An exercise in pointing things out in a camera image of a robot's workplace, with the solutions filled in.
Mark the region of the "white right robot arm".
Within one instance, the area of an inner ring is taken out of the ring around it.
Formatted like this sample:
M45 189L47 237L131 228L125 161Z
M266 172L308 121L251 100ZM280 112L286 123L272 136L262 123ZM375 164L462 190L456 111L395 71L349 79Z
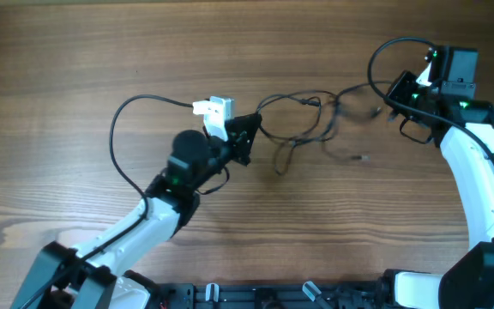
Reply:
M406 122L430 129L454 175L468 252L442 275L391 274L390 301L406 308L494 308L494 106L474 98L478 53L432 45L426 69L404 71L383 96Z

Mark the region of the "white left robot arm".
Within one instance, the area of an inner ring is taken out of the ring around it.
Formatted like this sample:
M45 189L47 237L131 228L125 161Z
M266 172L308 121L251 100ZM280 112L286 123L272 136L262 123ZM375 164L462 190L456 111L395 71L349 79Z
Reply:
M139 204L94 239L72 247L46 245L12 306L148 308L164 302L158 286L132 266L190 221L204 194L201 186L231 161L249 164L261 122L252 113L222 122L219 134L208 127L177 134L166 168L141 191Z

